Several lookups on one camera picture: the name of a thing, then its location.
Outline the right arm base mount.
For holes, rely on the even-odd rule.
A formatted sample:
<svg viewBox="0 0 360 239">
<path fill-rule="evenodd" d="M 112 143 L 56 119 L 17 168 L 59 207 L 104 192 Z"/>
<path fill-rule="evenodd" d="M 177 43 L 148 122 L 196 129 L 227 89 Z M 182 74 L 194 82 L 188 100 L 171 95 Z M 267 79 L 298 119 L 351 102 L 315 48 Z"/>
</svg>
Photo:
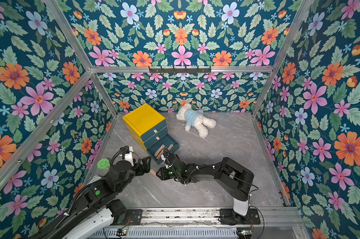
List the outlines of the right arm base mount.
<svg viewBox="0 0 360 239">
<path fill-rule="evenodd" d="M 245 216 L 239 215 L 233 209 L 220 209 L 219 222 L 223 225 L 260 225 L 261 216 L 257 209 L 250 208 Z"/>
</svg>

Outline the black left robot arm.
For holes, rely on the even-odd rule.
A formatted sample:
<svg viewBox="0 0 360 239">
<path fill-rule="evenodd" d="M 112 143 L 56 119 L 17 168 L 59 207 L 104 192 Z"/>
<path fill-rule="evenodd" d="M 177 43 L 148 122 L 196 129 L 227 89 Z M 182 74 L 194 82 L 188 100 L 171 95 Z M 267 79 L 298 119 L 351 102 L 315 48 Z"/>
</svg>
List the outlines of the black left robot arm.
<svg viewBox="0 0 360 239">
<path fill-rule="evenodd" d="M 85 185 L 74 196 L 69 208 L 31 236 L 33 239 L 66 239 L 69 234 L 85 237 L 112 224 L 128 226 L 127 208 L 116 197 L 136 176 L 151 170 L 151 157 L 128 159 L 135 152 L 124 146 L 111 158 L 97 163 L 106 170 L 99 179 Z"/>
</svg>

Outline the teal drawer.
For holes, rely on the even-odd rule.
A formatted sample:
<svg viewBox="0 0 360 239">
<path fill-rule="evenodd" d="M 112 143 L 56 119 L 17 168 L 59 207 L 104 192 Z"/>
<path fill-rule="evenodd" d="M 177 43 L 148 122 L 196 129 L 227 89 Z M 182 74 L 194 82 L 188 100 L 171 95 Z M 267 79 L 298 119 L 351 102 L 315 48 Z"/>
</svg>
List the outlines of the teal drawer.
<svg viewBox="0 0 360 239">
<path fill-rule="evenodd" d="M 150 128 L 147 132 L 141 135 L 141 139 L 143 142 L 147 142 L 153 138 L 155 141 L 156 137 L 163 137 L 168 133 L 167 120 L 164 119 L 160 121 L 158 124 Z"/>
<path fill-rule="evenodd" d="M 160 131 L 157 131 L 157 132 L 155 132 L 155 131 L 156 130 L 154 130 L 154 134 L 152 136 L 150 136 L 146 141 L 144 141 L 144 146 L 145 146 L 146 149 L 148 149 L 154 143 L 156 143 L 161 138 L 166 136 L 168 134 L 168 127 L 166 126 L 166 127 L 164 127 L 163 129 L 161 129 Z"/>
<path fill-rule="evenodd" d="M 153 145 L 148 147 L 148 154 L 158 165 L 164 162 L 162 159 L 162 155 L 164 155 L 164 148 L 169 150 L 171 153 L 174 153 L 180 148 L 180 145 L 171 135 L 166 134 L 162 138 L 158 139 Z"/>
</svg>

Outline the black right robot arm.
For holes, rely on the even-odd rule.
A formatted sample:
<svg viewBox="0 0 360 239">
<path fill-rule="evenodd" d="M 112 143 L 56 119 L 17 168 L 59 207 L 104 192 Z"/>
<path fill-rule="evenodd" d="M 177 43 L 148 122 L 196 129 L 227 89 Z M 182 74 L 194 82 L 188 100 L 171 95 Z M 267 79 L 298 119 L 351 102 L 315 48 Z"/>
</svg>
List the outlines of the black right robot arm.
<svg viewBox="0 0 360 239">
<path fill-rule="evenodd" d="M 160 180 L 173 179 L 183 185 L 200 181 L 216 181 L 234 198 L 233 211 L 240 216 L 247 215 L 250 208 L 251 190 L 254 187 L 254 174 L 246 167 L 228 157 L 210 165 L 186 164 L 167 148 L 162 150 L 161 158 L 165 166 L 156 172 Z"/>
</svg>

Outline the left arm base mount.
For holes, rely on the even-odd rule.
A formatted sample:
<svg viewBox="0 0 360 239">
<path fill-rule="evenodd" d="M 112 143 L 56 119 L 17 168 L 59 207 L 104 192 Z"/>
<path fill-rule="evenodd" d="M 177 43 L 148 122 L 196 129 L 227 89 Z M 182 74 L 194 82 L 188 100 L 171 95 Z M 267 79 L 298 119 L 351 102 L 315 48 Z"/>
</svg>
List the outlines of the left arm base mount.
<svg viewBox="0 0 360 239">
<path fill-rule="evenodd" d="M 142 220 L 142 209 L 127 209 L 121 200 L 111 201 L 107 206 L 111 211 L 112 226 L 136 226 L 140 225 Z"/>
</svg>

